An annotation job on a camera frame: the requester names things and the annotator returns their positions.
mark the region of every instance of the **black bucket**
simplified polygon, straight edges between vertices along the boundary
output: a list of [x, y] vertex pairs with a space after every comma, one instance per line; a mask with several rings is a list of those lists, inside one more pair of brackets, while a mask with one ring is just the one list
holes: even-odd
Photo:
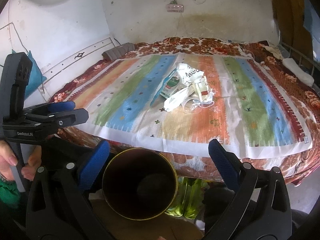
[[172, 204], [178, 182], [171, 163], [144, 148], [125, 150], [115, 156], [103, 174], [102, 191], [109, 206], [131, 220], [148, 220]]

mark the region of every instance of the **floor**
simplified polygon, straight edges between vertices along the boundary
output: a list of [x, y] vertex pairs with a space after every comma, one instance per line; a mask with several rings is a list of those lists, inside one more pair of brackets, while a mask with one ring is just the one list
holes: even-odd
[[[320, 168], [306, 177], [302, 183], [295, 187], [292, 183], [287, 185], [292, 209], [310, 213], [320, 195]], [[255, 190], [252, 199], [258, 198], [259, 190]]]

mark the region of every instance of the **blue fabric on wall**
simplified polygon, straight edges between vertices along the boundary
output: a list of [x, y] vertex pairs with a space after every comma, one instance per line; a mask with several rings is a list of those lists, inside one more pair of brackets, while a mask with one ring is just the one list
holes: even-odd
[[303, 27], [311, 34], [314, 60], [320, 62], [320, 18], [309, 0], [304, 0]]
[[29, 50], [27, 56], [32, 61], [32, 69], [30, 73], [29, 84], [26, 87], [26, 94], [24, 98], [30, 96], [38, 88], [38, 86], [40, 86], [42, 82], [44, 82], [47, 79], [45, 76], [42, 75], [35, 59], [31, 54], [31, 50]]

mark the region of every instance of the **metal screw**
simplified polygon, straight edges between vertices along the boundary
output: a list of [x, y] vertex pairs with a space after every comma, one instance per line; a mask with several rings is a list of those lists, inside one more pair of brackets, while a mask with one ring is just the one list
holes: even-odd
[[278, 167], [273, 167], [273, 171], [275, 173], [280, 173], [281, 172], [281, 170]]
[[243, 165], [243, 167], [244, 167], [245, 169], [247, 169], [247, 170], [250, 170], [251, 167], [252, 167], [252, 165], [251, 165], [250, 163], [243, 163], [242, 165]]
[[74, 164], [74, 163], [68, 163], [67, 166], [66, 166], [66, 168], [67, 168], [68, 170], [71, 170], [71, 169], [73, 169], [74, 167], [75, 167], [75, 164]]
[[42, 171], [44, 171], [44, 167], [39, 167], [37, 171], [41, 173]]

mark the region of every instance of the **brown curtain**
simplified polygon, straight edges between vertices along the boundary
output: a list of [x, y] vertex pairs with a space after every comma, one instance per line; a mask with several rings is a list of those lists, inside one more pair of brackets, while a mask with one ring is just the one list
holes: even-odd
[[[282, 41], [313, 59], [311, 35], [303, 27], [304, 0], [272, 0], [272, 6]], [[294, 52], [292, 57], [297, 61], [300, 59], [300, 56]], [[306, 60], [302, 60], [302, 64], [307, 68], [312, 67]]]

